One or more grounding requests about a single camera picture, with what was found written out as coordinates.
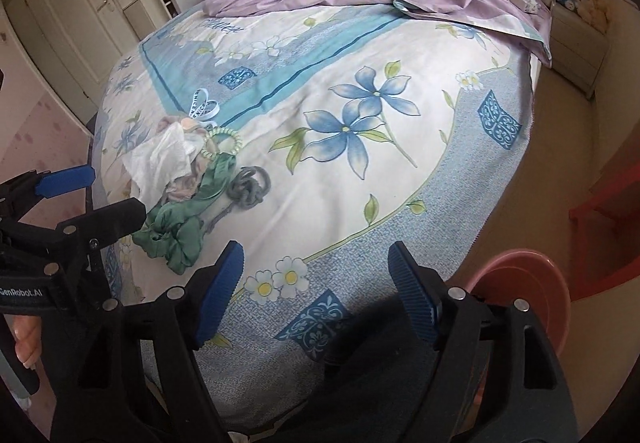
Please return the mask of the left hand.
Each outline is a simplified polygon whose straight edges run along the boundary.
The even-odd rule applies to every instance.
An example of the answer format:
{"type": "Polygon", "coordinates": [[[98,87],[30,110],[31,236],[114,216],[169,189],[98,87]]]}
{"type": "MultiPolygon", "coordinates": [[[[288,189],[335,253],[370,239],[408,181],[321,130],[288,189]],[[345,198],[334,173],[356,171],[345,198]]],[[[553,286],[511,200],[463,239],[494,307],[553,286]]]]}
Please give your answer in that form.
{"type": "Polygon", "coordinates": [[[15,353],[25,368],[32,368],[41,354],[41,319],[37,316],[15,316],[13,319],[15,353]]]}

